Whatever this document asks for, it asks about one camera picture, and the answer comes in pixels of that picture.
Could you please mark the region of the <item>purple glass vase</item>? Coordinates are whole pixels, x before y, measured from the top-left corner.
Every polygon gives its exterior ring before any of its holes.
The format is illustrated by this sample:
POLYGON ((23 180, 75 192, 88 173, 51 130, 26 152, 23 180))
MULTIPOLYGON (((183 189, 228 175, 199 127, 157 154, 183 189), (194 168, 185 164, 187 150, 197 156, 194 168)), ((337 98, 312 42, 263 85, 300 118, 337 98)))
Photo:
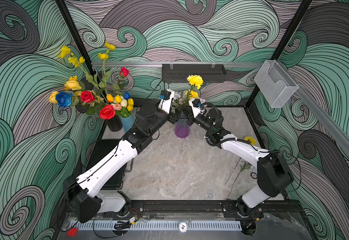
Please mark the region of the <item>purple glass vase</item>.
POLYGON ((190 134, 190 126, 187 121, 186 119, 179 119, 177 122, 175 135, 180 139, 184 139, 190 134))

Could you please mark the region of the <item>teal ceramic vase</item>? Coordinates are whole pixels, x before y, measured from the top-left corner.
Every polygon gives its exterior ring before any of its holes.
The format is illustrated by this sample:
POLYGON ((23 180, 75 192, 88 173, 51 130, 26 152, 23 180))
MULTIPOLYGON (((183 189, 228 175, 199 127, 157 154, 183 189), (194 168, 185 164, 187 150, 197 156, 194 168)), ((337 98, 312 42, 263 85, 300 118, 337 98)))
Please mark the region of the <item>teal ceramic vase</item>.
POLYGON ((127 118, 120 118, 121 119, 121 123, 122 123, 122 126, 123 126, 123 129, 125 132, 128 132, 131 127, 134 125, 134 122, 135 122, 135 117, 133 114, 130 114, 129 117, 127 118))

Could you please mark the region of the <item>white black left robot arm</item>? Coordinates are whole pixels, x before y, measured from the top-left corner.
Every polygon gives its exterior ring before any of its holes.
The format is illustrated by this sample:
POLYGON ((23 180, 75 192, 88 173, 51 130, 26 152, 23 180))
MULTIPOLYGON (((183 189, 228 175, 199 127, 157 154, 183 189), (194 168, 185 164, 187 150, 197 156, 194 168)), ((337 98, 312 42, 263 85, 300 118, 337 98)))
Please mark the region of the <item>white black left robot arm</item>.
POLYGON ((172 112, 168 101, 142 105, 136 112, 134 125, 110 153, 77 178, 69 177, 64 181, 64 201, 80 223, 86 223, 100 213, 128 214, 130 199, 124 193, 102 195, 100 190, 120 168, 152 142, 153 134, 166 122, 176 123, 180 115, 181 109, 172 112))

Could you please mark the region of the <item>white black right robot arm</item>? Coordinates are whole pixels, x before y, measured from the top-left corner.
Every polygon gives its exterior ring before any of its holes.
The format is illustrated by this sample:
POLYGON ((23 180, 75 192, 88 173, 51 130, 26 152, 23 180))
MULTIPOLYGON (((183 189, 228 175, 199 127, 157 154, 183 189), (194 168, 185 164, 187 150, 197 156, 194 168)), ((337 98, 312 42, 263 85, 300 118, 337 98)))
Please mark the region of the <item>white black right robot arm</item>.
POLYGON ((294 177, 283 154, 254 146, 223 127, 224 118, 213 104, 191 99, 182 111, 187 114, 188 125, 197 124, 206 130, 205 140, 212 147, 231 152, 257 170, 257 183, 237 199, 239 215, 246 217, 258 210, 262 202, 276 197, 293 181, 294 177))

